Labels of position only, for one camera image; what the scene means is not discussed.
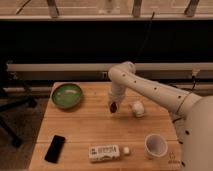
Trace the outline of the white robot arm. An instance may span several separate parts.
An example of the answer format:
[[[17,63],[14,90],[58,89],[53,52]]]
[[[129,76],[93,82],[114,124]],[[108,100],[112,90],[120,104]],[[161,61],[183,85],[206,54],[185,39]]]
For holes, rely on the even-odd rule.
[[[108,77],[111,103],[120,104],[130,88],[169,112],[184,116],[181,171],[213,171],[213,96],[202,97],[139,77],[135,65],[129,61],[111,67]]]

